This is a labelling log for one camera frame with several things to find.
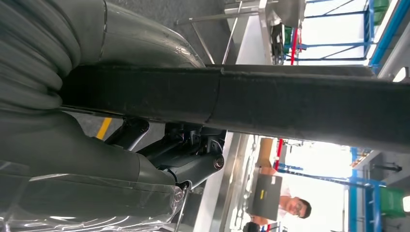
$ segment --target bolt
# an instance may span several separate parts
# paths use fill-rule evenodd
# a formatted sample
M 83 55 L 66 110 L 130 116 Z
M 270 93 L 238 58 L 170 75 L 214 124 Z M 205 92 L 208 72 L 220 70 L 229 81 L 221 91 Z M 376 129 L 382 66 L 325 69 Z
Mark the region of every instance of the bolt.
M 215 169 L 221 170 L 222 167 L 223 167 L 223 163 L 224 163 L 223 157 L 219 157 L 219 158 L 215 159 L 214 160 Z
M 177 193 L 175 193 L 174 200 L 175 202 L 180 202 L 184 198 L 184 192 L 182 190 L 179 190 Z

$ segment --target blue metal rack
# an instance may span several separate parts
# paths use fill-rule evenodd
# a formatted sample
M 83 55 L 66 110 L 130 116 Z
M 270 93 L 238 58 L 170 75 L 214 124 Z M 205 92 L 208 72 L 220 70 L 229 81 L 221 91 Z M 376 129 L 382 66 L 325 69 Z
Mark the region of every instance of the blue metal rack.
M 356 160 L 358 149 L 356 147 L 351 148 L 352 160 Z M 363 178 L 357 177 L 357 170 L 353 170 L 351 179 L 353 181 L 361 181 Z M 368 179 L 365 191 L 365 232 L 381 232 L 381 188 L 386 186 L 385 182 Z M 349 229 L 351 232 L 357 231 L 357 224 L 355 219 L 357 218 L 356 205 L 357 205 L 357 191 L 355 188 L 350 189 L 349 195 L 349 215 L 352 218 L 350 220 Z
M 366 218 L 366 231 L 365 232 L 381 232 L 381 194 L 380 188 L 386 186 L 386 183 L 365 179 L 360 177 L 348 177 L 348 178 L 338 178 L 338 177 L 327 177 L 327 176 L 315 176 L 302 174 L 297 172 L 292 172 L 284 169 L 278 170 L 280 173 L 304 176 L 309 178 L 314 178 L 318 180 L 329 181 L 333 183 L 338 183 L 342 185 L 349 186 L 350 189 L 356 190 L 356 188 L 362 188 L 365 191 L 365 218 Z M 357 215 L 351 218 L 351 221 L 356 221 Z M 356 229 L 350 227 L 350 232 L 356 232 Z
M 332 1 L 332 0 L 309 0 L 306 3 L 317 3 L 317 2 L 324 2 L 324 1 Z M 311 15 L 305 16 L 305 19 L 308 18 L 322 18 L 322 17 L 335 17 L 335 16 L 343 16 L 343 15 L 363 15 L 364 17 L 364 39 L 362 42 L 354 42 L 354 43 L 327 43 L 327 44 L 298 44 L 297 49 L 306 50 L 310 47 L 324 47 L 324 46 L 349 46 L 346 49 L 331 53 L 321 58 L 296 58 L 295 61 L 322 61 L 322 60 L 336 60 L 336 61 L 361 61 L 366 60 L 367 54 L 369 52 L 370 46 L 374 44 L 374 0 L 367 0 L 364 9 L 362 11 L 355 11 L 355 12 L 345 12 L 345 13 L 338 13 L 338 14 L 331 14 L 331 12 L 353 2 L 355 0 L 349 0 L 346 3 L 339 5 L 338 7 L 324 13 L 321 15 Z M 291 44 L 285 45 L 285 48 L 291 48 L 293 44 L 293 36 L 291 36 Z M 363 56 L 362 57 L 354 57 L 354 58 L 333 58 L 332 56 L 349 51 L 351 49 L 363 46 Z

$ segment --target green bin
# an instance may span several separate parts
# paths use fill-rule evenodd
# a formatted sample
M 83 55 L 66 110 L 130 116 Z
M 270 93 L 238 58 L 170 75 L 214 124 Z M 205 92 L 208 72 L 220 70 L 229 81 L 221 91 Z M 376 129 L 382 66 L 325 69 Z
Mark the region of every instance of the green bin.
M 380 26 L 389 8 L 389 0 L 374 0 L 374 25 Z
M 406 213 L 403 209 L 404 191 L 395 188 L 380 188 L 381 213 L 388 218 L 403 218 Z

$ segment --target laptop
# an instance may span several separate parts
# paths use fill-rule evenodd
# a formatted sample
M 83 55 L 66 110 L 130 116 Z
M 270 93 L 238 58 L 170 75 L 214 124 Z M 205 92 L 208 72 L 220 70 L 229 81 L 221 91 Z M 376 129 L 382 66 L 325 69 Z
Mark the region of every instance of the laptop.
M 247 212 L 254 216 L 260 216 L 272 221 L 278 219 L 281 176 L 259 174 L 256 184 L 252 188 Z

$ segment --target gray floor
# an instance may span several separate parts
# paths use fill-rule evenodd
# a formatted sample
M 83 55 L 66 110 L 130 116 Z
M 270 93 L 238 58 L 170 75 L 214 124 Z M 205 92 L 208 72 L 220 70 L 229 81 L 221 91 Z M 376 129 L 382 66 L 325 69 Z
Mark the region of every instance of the gray floor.
M 198 37 L 190 25 L 175 26 L 174 22 L 194 16 L 222 14 L 225 0 L 107 0 L 113 4 L 124 7 L 142 16 L 152 19 L 166 27 L 175 30 L 185 37 L 197 51 L 202 60 L 209 64 Z M 198 23 L 197 27 L 216 63 L 221 63 L 226 44 L 230 36 L 230 30 L 226 20 Z M 236 60 L 235 52 L 228 56 L 227 64 L 233 64 Z M 73 114 L 88 136 L 96 136 L 103 118 Z M 108 128 L 105 138 L 112 134 L 121 125 L 122 121 L 114 119 Z M 163 136 L 163 125 L 152 124 L 150 131 L 142 139 L 135 150 L 159 140 Z
M 205 63 L 210 63 L 198 37 L 190 25 L 175 26 L 178 19 L 224 13 L 225 0 L 107 0 L 142 16 L 152 19 L 185 37 Z M 226 20 L 196 24 L 215 63 L 222 62 L 229 40 L 230 29 Z M 227 64 L 234 64 L 235 54 L 228 56 Z

